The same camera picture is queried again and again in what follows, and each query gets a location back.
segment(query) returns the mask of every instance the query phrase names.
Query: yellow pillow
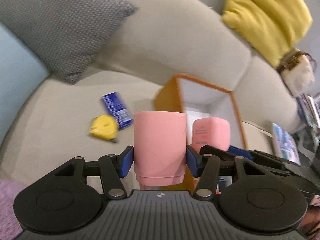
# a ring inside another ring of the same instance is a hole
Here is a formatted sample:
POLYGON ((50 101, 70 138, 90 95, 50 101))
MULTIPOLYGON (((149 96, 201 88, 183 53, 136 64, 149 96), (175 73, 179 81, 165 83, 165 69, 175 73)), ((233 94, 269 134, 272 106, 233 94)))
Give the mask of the yellow pillow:
POLYGON ((274 68, 312 24, 303 0, 227 0, 222 20, 274 68))

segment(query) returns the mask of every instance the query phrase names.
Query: orange frame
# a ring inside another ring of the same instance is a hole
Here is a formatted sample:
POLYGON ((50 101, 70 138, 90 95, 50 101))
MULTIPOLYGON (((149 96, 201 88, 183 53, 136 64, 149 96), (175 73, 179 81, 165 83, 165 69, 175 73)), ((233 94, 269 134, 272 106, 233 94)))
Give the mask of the orange frame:
MULTIPOLYGON (((199 78, 195 78, 193 76, 187 75, 187 74, 176 74, 174 77, 158 92, 156 95, 156 98, 154 99, 154 106, 156 111, 169 111, 169 112, 179 112, 183 113, 183 108, 182 108, 182 100, 181 100, 181 93, 180 93, 180 85, 178 80, 179 79, 186 79, 198 84, 201 84, 206 87, 210 87, 225 93, 228 93, 235 113, 236 113, 236 118, 238 120, 238 125, 241 131, 241 137, 242 137, 242 142, 243 146, 245 149, 247 149, 247 141, 244 135, 244 129, 241 125, 241 118, 240 118, 240 113, 239 113, 239 108, 235 100, 235 96, 232 91, 213 85, 211 83, 208 83, 204 80, 201 80, 199 78)), ((184 181, 181 184, 178 185, 172 185, 172 186, 167 186, 165 189, 167 190, 190 190, 191 193, 194 191, 194 179, 186 166, 186 174, 184 177, 184 181)))

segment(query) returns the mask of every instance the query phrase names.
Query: blue box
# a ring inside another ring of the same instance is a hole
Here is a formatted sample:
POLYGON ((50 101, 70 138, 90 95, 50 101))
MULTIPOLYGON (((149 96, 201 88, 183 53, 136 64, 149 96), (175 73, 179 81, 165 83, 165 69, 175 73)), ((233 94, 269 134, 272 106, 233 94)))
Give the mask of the blue box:
POLYGON ((118 122, 119 130, 133 124, 133 116, 122 101, 119 93, 111 93, 102 97, 102 101, 110 115, 118 122))

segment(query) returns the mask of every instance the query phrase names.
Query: pink container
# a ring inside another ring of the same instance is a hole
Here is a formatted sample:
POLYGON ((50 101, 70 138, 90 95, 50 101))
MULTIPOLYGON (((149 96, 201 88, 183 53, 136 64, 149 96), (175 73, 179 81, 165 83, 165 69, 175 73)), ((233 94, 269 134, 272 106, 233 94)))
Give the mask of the pink container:
POLYGON ((204 145, 227 151, 230 147, 230 124, 218 117, 197 119, 192 125, 191 146, 197 152, 204 145))
POLYGON ((183 182, 186 168, 187 116, 147 111, 134 115, 134 171, 145 186, 183 182))

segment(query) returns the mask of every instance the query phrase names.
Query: gray throw pillow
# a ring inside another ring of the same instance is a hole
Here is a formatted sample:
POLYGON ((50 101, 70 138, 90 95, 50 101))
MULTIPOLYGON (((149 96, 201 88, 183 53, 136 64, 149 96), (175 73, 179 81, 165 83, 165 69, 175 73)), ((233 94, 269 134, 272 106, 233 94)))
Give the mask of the gray throw pillow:
POLYGON ((137 7, 126 0, 0 0, 0 22, 74 84, 137 7))

